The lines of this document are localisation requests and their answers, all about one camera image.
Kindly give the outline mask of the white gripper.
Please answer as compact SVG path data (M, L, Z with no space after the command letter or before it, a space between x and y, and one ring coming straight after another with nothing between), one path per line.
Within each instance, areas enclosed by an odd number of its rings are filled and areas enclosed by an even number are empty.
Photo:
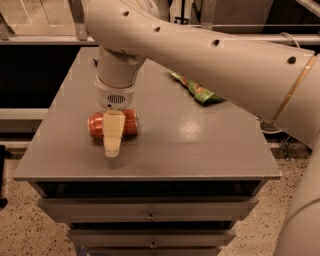
M97 101L104 109L126 109L133 101L135 86L114 88L99 77L95 80L95 86ZM103 145L108 158L119 155L125 119L120 110L108 110L103 114Z

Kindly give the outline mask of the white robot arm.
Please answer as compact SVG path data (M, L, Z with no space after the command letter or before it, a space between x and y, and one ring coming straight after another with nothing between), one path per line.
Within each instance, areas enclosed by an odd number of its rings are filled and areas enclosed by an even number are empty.
M89 0L86 29L100 46L100 101L129 95L145 59L185 75L312 150L274 256L320 256L320 60L301 48L163 21L138 0Z

